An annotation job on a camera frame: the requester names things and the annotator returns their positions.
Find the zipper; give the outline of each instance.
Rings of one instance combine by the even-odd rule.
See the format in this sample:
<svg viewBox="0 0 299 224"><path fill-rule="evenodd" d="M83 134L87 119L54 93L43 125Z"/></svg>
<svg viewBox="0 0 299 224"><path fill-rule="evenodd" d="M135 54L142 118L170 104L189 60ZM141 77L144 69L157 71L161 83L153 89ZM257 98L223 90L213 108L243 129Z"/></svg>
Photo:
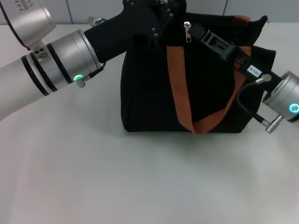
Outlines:
<svg viewBox="0 0 299 224"><path fill-rule="evenodd" d="M191 43L192 39L191 39L191 35L189 34L191 23L188 21L184 22L184 27L185 27L185 34L186 34L186 42Z"/></svg>

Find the zipper pull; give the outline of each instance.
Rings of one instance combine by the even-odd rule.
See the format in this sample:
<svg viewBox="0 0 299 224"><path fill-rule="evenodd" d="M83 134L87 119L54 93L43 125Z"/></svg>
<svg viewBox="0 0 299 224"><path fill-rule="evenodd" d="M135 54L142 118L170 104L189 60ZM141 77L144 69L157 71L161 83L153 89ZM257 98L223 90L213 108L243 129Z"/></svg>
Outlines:
<svg viewBox="0 0 299 224"><path fill-rule="evenodd" d="M188 33L189 29L191 27L191 23L190 22L184 22L184 27L185 27L185 33L186 33L186 42L187 43L191 43L191 35Z"/></svg>

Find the black fabric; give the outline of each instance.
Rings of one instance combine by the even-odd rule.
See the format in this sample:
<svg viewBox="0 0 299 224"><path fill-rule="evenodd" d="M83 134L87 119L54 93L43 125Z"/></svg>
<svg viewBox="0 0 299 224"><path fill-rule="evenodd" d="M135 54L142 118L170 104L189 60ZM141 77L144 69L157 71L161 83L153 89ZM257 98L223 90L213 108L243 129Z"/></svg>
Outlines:
<svg viewBox="0 0 299 224"><path fill-rule="evenodd" d="M259 21L233 23L233 16L189 14L185 21L199 22L223 39L251 46L259 37L267 17ZM200 44L187 44L183 26L164 34L165 47L152 52L135 47L125 57L121 77L121 117L128 132L188 131L178 121L169 80L166 45L184 46L186 80L192 119L196 122L226 107L235 88L234 72L218 56ZM271 68L275 51L252 47L252 57ZM257 112L263 91L249 89L241 101ZM252 119L233 103L224 120L212 132L239 133Z"/></svg>

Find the black band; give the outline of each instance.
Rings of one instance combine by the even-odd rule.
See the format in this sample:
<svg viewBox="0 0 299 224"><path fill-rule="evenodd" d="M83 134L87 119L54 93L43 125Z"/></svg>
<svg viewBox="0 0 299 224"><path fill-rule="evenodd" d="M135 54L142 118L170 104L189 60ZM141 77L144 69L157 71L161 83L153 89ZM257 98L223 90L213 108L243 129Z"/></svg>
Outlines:
<svg viewBox="0 0 299 224"><path fill-rule="evenodd" d="M11 22L10 22L8 16L6 15L6 12L5 12L5 10L4 10L4 8L3 8L1 2L0 2L0 8L1 8L2 12L3 12L4 18L5 18L6 22L7 22L7 24L9 25L11 31L13 32L13 34L15 35L15 37L17 38L17 40L20 42L20 44L21 44L23 47L27 48L27 50L30 50L30 49L23 43L23 41L20 39L19 35L18 35L18 34L16 33L16 31L14 30L14 27L13 27L13 25L11 24Z"/></svg>
<svg viewBox="0 0 299 224"><path fill-rule="evenodd" d="M21 58L23 64L24 64L24 67L26 69L26 71L28 72L29 76L31 77L32 81L34 82L34 84L37 86L37 88L39 89L39 91L45 95L45 96L48 96L49 93L45 90L45 88L42 86L42 84L38 81L37 77L35 76L32 68L30 67L30 64L26 58L26 56L23 56Z"/></svg>
<svg viewBox="0 0 299 224"><path fill-rule="evenodd" d="M53 91L56 92L58 91L58 89L55 87L55 85L52 83L52 81L49 79L47 73L44 71L44 69L42 68L41 64L38 62L37 58L34 57L33 53L30 54L32 61L34 63L34 65L36 66L37 70L39 71L39 73L41 74L43 80L45 81L45 83L47 84L47 86Z"/></svg>
<svg viewBox="0 0 299 224"><path fill-rule="evenodd" d="M62 64L61 60L59 59L58 55L56 54L56 51L54 50L52 44L50 44L50 43L47 44L47 48L48 48L50 54L52 55L54 61L56 62L58 68L60 69L62 75L64 76L65 80L68 82L68 84L72 84L73 80L71 79L71 77L67 73L64 65Z"/></svg>
<svg viewBox="0 0 299 224"><path fill-rule="evenodd" d="M292 119L288 120L291 123L296 122L297 120L299 120L299 114L297 114L295 117L293 117Z"/></svg>

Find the white table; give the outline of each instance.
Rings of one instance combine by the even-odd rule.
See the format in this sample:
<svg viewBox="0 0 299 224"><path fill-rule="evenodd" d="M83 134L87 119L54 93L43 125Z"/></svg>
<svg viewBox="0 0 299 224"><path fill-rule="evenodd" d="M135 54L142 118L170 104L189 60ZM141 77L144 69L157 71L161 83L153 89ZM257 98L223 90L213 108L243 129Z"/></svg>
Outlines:
<svg viewBox="0 0 299 224"><path fill-rule="evenodd" d="M0 66L28 53L0 33ZM299 74L298 39L299 24L266 24L257 45L277 50L274 72ZM268 135L253 120L241 134L126 133L123 58L0 122L1 224L298 224L299 129L284 121Z"/></svg>

